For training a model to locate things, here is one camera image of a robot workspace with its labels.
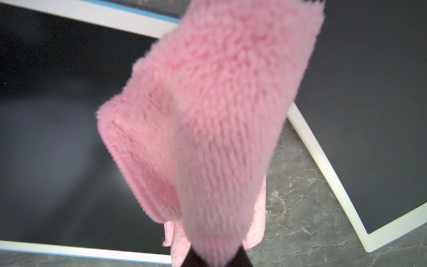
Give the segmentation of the large blue drawing tablet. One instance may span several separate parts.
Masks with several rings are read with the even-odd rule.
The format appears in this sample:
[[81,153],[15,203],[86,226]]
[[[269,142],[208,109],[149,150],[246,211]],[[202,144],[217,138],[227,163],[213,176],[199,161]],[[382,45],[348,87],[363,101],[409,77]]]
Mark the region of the large blue drawing tablet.
[[170,264],[96,111],[177,19],[106,1],[1,2],[1,250]]

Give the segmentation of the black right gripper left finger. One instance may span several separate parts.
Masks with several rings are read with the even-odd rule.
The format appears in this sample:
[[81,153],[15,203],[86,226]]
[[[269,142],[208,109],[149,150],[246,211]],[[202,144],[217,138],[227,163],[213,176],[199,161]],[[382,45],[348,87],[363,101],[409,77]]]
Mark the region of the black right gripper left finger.
[[208,265],[191,247],[181,267],[208,267]]

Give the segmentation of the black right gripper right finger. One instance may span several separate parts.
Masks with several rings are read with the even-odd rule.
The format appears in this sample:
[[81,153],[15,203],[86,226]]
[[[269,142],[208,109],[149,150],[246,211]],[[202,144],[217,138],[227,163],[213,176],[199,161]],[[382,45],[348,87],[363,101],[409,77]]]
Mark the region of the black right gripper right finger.
[[245,249],[241,246],[234,258],[227,264],[226,267],[253,267]]

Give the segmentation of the pink microfiber cloth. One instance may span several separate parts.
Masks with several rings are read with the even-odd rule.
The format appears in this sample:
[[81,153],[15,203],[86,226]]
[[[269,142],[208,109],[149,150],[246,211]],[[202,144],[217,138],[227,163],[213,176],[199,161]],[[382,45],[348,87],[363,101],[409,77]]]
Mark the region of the pink microfiber cloth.
[[143,211],[181,226],[209,267],[244,253],[323,1],[191,1],[97,112]]

